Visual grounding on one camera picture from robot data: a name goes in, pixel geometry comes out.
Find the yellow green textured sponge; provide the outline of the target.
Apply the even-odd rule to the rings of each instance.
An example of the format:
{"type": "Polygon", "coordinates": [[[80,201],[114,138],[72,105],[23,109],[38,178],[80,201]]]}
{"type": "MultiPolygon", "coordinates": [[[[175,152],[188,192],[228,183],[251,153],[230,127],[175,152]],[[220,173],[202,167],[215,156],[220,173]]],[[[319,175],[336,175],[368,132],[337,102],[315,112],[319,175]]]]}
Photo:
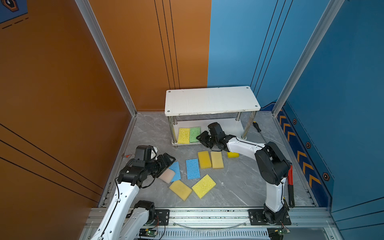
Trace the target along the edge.
{"type": "Polygon", "coordinates": [[[190,128],[179,128],[178,144],[190,144],[190,128]]]}

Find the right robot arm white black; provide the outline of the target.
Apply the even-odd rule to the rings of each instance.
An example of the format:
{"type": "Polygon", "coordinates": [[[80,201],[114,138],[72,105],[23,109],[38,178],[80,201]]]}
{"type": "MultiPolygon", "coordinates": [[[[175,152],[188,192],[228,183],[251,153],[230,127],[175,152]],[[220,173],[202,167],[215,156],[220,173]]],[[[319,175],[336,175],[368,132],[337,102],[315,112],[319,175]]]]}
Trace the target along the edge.
{"type": "Polygon", "coordinates": [[[234,135],[226,135],[217,122],[208,125],[208,131],[197,136],[205,147],[214,146],[221,151],[238,153],[257,162],[260,174],[267,187],[267,196],[261,221],[267,225],[290,225],[289,207],[284,197],[285,183],[292,163],[273,143],[253,143],[240,140],[234,135]]]}

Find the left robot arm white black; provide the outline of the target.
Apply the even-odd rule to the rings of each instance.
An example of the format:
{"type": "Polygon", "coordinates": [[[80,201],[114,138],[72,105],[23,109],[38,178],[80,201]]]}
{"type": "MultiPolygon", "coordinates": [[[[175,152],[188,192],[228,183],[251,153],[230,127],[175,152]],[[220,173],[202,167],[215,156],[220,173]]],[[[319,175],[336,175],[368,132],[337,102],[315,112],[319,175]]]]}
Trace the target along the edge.
{"type": "Polygon", "coordinates": [[[133,240],[140,229],[155,219],[155,205],[139,201],[133,210],[130,207],[143,182],[152,176],[159,178],[176,158],[167,153],[158,154],[153,146],[137,146],[134,158],[130,159],[115,179],[116,191],[103,220],[92,236],[93,240],[133,240]]]}

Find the pale yellow orange sponge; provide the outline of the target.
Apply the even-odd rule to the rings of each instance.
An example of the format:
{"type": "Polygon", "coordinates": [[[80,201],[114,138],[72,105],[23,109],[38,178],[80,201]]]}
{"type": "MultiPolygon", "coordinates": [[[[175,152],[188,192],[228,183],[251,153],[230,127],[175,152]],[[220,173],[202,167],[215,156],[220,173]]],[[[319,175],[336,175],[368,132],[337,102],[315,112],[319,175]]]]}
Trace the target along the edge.
{"type": "Polygon", "coordinates": [[[213,169],[223,169],[224,161],[221,152],[211,152],[211,161],[213,169]]]}

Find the yellow foam sponge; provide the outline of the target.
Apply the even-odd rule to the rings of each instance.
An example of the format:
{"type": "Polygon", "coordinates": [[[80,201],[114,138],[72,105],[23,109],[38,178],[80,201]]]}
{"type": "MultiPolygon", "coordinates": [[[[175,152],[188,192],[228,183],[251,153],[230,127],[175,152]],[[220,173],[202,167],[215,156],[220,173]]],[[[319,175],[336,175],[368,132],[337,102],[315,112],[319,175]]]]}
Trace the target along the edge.
{"type": "Polygon", "coordinates": [[[212,162],[208,151],[198,152],[198,160],[201,169],[209,169],[212,167],[212,162]]]}

